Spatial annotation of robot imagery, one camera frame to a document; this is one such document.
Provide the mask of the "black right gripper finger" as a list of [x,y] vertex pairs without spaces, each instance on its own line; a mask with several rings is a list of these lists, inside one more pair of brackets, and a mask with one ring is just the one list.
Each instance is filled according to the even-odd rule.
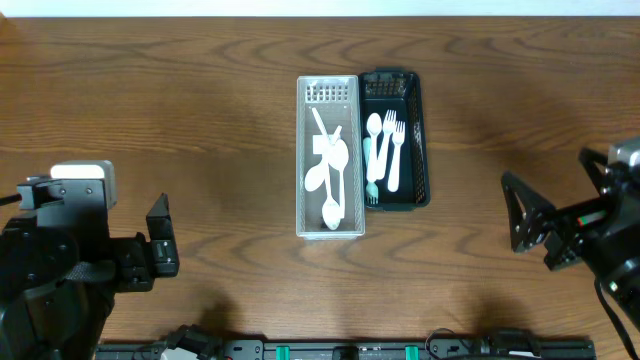
[[605,177],[605,168],[608,164],[607,156],[593,149],[584,147],[579,153],[578,160],[585,169],[595,189],[600,190]]
[[501,186],[508,211],[511,249],[514,253],[528,252],[546,239],[556,208],[511,172],[502,175]]

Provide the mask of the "white plastic fork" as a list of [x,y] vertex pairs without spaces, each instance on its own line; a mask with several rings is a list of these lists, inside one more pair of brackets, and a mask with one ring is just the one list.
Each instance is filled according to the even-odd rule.
[[388,110],[382,123],[383,140],[377,158],[376,171],[376,177],[378,180],[382,180],[385,176],[389,141],[396,127],[396,117],[397,115],[395,110]]
[[387,188],[390,192],[397,192],[399,188],[401,147],[404,144],[404,140],[405,140],[405,123],[402,121],[397,121],[396,128],[392,136],[394,149],[393,149],[393,157],[391,161],[390,174],[389,174],[388,183],[387,183]]

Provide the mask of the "mint green plastic fork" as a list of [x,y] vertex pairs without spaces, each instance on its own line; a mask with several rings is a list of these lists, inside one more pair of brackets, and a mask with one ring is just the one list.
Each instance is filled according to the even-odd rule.
[[[371,147],[371,139],[369,137],[365,137],[363,139],[363,153],[365,159],[365,170],[369,169],[369,152]],[[368,205],[373,206],[378,204],[379,199],[379,191],[378,187],[374,182],[367,181],[366,188],[366,202]]]

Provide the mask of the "white disposable spoon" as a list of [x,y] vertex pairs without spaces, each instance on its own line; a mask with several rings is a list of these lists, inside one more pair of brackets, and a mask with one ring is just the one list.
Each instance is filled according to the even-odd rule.
[[345,217],[345,179],[344,170],[349,162],[349,151],[344,140],[339,139],[331,147],[329,165],[339,172],[339,209],[340,218]]
[[330,230],[336,230],[340,223],[340,207],[338,202],[333,198],[332,195],[329,159],[333,146],[340,138],[342,126],[338,125],[334,133],[332,135],[329,135],[326,131],[326,127],[320,117],[318,110],[316,108],[312,108],[312,113],[319,129],[321,130],[321,133],[327,139],[327,145],[324,148],[321,160],[321,163],[323,164],[324,185],[326,190],[326,200],[322,206],[322,216],[326,226]]
[[304,178],[304,187],[306,191],[313,192],[324,183],[325,176],[328,174],[328,155],[330,148],[340,139],[341,130],[342,126],[338,125],[333,134],[320,142],[322,145],[322,159],[317,165],[311,167],[307,171]]

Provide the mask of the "white plastic toddler spoon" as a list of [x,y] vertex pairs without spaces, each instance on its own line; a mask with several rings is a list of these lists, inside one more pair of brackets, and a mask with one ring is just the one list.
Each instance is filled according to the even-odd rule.
[[375,182],[377,180],[377,137],[382,131],[382,120],[378,113],[372,113],[366,123],[366,129],[370,138],[369,163],[367,167],[367,180]]

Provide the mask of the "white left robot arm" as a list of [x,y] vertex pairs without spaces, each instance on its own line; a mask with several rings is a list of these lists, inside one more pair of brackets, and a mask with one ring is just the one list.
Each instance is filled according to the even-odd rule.
[[556,359],[557,343],[499,330],[423,343],[227,341],[183,326],[148,344],[102,344],[117,294],[147,292],[179,270],[169,202],[161,195],[148,230],[112,238],[113,166],[67,162],[33,176],[5,204],[21,214],[1,233],[1,355],[5,359]]

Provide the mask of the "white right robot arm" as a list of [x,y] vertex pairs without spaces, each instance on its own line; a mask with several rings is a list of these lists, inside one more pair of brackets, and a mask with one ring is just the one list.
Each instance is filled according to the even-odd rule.
[[579,160],[599,196],[554,212],[544,262],[552,271],[575,261],[589,267],[598,300],[629,357],[637,359],[633,341],[604,296],[639,325],[639,139],[616,143],[606,155],[584,148]]

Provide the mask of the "clear plastic basket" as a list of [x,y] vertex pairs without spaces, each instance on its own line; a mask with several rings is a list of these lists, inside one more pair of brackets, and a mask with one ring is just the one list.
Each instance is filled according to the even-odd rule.
[[[324,183],[315,191],[304,187],[307,171],[322,155],[312,153],[312,137],[323,135],[314,119],[316,108],[329,135],[342,126],[341,139],[349,151],[344,170],[345,217],[330,230],[322,216]],[[355,75],[301,76],[296,104],[296,235],[305,240],[352,240],[365,233],[364,166],[358,78]],[[339,204],[339,172],[329,165],[333,198]]]

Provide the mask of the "dark green plastic basket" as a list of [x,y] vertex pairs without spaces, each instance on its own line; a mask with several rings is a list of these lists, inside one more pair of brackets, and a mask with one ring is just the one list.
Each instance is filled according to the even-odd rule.
[[427,139],[421,82],[415,72],[378,68],[359,75],[361,136],[366,138],[370,115],[384,116],[389,110],[405,124],[405,140],[400,147],[399,189],[388,190],[386,179],[378,180],[378,196],[364,196],[367,207],[381,211],[412,211],[431,200]]

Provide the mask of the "white label sticker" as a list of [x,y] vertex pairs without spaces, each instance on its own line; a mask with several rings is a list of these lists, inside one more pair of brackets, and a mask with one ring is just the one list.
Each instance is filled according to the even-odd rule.
[[314,135],[312,137],[312,153],[314,155],[322,155],[327,147],[334,145],[340,139],[340,135],[328,135],[327,137],[321,134]]

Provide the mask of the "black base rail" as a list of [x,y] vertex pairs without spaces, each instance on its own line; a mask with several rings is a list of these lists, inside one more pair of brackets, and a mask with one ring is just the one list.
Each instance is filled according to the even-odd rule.
[[584,338],[551,339],[527,330],[499,329],[487,335],[459,335],[438,329],[424,340],[262,341],[223,339],[196,326],[182,326],[151,343],[105,343],[101,360],[439,360],[562,359],[596,360],[595,345]]

